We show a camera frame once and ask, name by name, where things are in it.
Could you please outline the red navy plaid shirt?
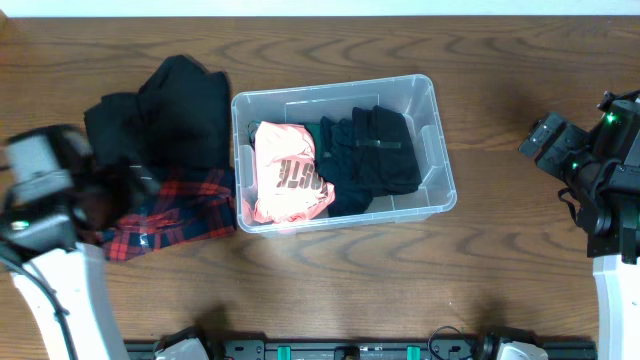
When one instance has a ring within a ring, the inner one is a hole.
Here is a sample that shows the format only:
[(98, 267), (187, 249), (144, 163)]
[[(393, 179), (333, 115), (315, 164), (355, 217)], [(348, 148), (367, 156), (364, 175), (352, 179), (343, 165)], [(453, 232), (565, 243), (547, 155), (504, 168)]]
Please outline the red navy plaid shirt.
[(160, 191), (137, 209), (98, 232), (109, 261), (132, 258), (237, 230), (235, 176), (231, 169), (160, 171)]

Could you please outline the black cloth with tape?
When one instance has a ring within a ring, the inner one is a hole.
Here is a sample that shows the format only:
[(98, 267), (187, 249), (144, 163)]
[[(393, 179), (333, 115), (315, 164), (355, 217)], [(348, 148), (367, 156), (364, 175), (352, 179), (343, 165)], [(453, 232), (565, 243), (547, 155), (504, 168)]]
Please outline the black cloth with tape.
[(405, 195), (422, 183), (407, 122), (381, 106), (352, 111), (353, 177), (374, 197)]

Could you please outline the pink printed t-shirt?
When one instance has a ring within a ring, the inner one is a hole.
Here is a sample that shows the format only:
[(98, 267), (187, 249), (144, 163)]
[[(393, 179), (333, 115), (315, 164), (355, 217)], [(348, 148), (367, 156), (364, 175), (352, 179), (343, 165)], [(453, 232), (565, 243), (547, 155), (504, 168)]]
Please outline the pink printed t-shirt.
[(315, 143), (304, 126), (263, 121), (255, 132), (254, 150), (255, 221), (305, 222), (334, 202), (334, 185), (316, 171)]

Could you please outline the clear plastic storage bin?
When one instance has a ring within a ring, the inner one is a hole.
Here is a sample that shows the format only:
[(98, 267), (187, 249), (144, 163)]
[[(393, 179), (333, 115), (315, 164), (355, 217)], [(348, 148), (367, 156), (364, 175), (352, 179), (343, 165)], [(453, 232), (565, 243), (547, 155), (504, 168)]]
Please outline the clear plastic storage bin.
[[(349, 118), (355, 107), (371, 109), (374, 106), (404, 116), (422, 176), (416, 192), (377, 197), (359, 215), (330, 217), (322, 212), (309, 221), (289, 224), (261, 224), (252, 219), (249, 209), (255, 204), (258, 185), (249, 132), (259, 121), (318, 123), (323, 117)], [(237, 220), (246, 233), (273, 237), (341, 227), (416, 222), (447, 212), (457, 202), (435, 89), (423, 74), (241, 92), (231, 101), (231, 115)]]

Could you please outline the dark navy garment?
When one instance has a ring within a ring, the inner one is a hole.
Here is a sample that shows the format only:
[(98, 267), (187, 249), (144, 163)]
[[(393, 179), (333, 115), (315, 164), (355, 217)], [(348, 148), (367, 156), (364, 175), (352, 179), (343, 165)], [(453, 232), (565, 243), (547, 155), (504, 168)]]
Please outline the dark navy garment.
[(335, 199), (328, 206), (330, 217), (363, 214), (373, 196), (353, 175), (352, 121), (334, 122), (327, 117), (320, 121), (320, 149), (316, 151), (316, 171), (334, 185)]

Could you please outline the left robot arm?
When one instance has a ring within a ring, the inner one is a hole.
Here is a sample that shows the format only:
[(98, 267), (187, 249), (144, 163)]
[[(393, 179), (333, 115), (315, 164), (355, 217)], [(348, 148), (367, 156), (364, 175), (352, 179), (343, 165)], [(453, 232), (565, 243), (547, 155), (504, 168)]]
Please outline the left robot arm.
[(36, 128), (8, 139), (14, 183), (1, 210), (1, 262), (52, 359), (126, 359), (103, 250), (83, 240), (156, 194), (140, 165), (100, 167), (82, 131)]

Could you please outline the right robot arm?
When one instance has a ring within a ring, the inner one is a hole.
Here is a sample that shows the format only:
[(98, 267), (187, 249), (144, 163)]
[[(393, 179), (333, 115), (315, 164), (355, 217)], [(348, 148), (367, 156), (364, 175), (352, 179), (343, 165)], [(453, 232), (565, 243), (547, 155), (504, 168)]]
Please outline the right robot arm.
[(585, 131), (557, 112), (519, 150), (562, 181), (558, 193), (587, 235), (598, 295), (601, 359), (639, 356), (639, 93), (605, 92), (603, 116)]

